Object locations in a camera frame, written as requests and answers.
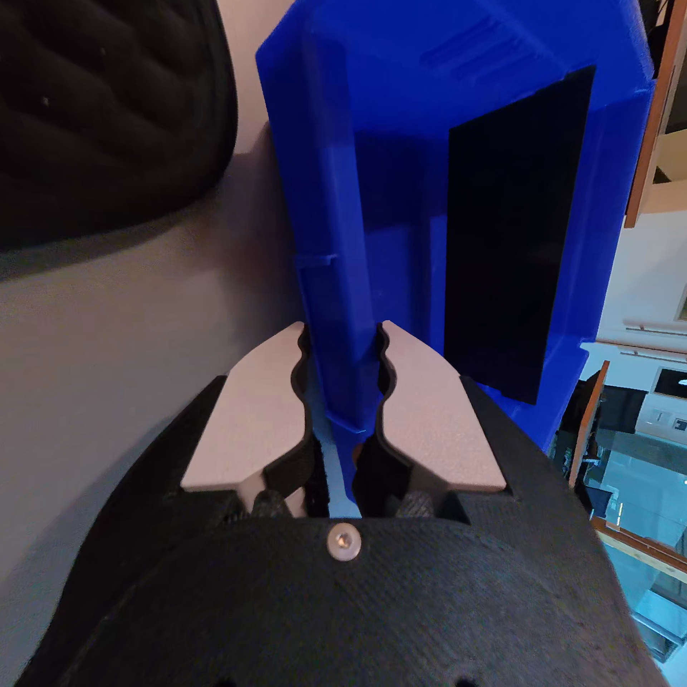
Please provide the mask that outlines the blue plastic bin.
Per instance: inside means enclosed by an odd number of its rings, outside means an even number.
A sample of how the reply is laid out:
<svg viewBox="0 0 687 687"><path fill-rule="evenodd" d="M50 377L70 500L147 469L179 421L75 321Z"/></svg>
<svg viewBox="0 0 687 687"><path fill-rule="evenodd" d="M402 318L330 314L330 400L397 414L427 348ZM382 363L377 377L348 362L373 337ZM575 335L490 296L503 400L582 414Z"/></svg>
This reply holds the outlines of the blue plastic bin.
<svg viewBox="0 0 687 687"><path fill-rule="evenodd" d="M449 130L596 68L535 405L546 451L597 334L654 90L637 1L296 1L256 54L341 459L374 425L377 324L444 355Z"/></svg>

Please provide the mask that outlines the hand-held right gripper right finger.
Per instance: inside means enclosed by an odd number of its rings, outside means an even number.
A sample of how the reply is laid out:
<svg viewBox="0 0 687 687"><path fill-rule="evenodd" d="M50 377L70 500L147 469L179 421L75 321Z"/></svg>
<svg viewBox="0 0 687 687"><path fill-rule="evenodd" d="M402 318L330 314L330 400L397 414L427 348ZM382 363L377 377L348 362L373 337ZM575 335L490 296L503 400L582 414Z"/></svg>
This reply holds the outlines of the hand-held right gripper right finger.
<svg viewBox="0 0 687 687"><path fill-rule="evenodd" d="M431 515L450 494L501 494L508 484L459 373L391 321L377 328L381 401L356 454L352 491L365 518L393 517L419 494Z"/></svg>

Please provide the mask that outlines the phone icon door sign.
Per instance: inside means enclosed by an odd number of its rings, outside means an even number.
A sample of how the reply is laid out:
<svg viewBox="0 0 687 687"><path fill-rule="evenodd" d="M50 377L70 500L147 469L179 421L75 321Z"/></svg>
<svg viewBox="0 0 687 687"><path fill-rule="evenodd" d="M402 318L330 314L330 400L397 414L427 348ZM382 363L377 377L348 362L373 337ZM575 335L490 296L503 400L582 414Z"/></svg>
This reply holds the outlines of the phone icon door sign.
<svg viewBox="0 0 687 687"><path fill-rule="evenodd" d="M686 371L666 367L659 369L652 392L662 396L686 400Z"/></svg>

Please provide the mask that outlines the brown office desk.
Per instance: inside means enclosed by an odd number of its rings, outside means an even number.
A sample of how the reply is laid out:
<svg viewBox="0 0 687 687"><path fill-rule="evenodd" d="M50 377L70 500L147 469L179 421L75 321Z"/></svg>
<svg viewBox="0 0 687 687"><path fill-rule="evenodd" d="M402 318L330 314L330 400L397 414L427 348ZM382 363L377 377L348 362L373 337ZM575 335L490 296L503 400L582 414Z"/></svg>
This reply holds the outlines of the brown office desk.
<svg viewBox="0 0 687 687"><path fill-rule="evenodd" d="M585 455L591 429L594 424L600 398L605 386L606 375L608 373L610 361L605 360L600 370L585 382L585 395L588 396L584 407L583 415L580 420L579 431L576 437L573 457L571 461L570 474L568 477L568 484L571 489L574 489L579 477L579 471Z"/></svg>
<svg viewBox="0 0 687 687"><path fill-rule="evenodd" d="M636 226L644 207L648 205L653 190L659 144L665 134L686 54L685 1L668 1L663 25L666 27L666 37L657 72L656 87L627 203L623 225L625 229Z"/></svg>

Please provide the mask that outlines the black bin divider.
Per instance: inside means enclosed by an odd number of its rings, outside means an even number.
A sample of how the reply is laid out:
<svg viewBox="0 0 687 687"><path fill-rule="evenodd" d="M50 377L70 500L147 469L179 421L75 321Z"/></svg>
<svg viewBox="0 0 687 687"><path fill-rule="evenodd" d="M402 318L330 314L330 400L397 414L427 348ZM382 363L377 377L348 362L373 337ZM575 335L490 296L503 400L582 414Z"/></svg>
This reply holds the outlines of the black bin divider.
<svg viewBox="0 0 687 687"><path fill-rule="evenodd" d="M596 75L568 73L449 130L445 359L529 405L544 372Z"/></svg>

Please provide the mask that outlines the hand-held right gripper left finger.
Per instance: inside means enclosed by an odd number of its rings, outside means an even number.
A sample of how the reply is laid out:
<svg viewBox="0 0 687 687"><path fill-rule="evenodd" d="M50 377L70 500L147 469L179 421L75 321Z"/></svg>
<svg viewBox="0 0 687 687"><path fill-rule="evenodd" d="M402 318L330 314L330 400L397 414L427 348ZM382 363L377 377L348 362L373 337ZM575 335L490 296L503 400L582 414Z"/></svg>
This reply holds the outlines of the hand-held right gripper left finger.
<svg viewBox="0 0 687 687"><path fill-rule="evenodd" d="M310 349L307 325L295 322L229 371L181 479L184 492L231 492L253 517L330 516L306 400Z"/></svg>

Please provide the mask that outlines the black quilted wrist rest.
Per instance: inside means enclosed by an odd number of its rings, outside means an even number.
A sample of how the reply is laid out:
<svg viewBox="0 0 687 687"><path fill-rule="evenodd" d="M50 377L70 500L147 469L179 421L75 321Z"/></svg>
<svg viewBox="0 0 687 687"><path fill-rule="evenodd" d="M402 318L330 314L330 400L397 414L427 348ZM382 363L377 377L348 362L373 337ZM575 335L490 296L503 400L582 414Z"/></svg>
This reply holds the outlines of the black quilted wrist rest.
<svg viewBox="0 0 687 687"><path fill-rule="evenodd" d="M218 1L1 2L2 253L186 208L237 128Z"/></svg>

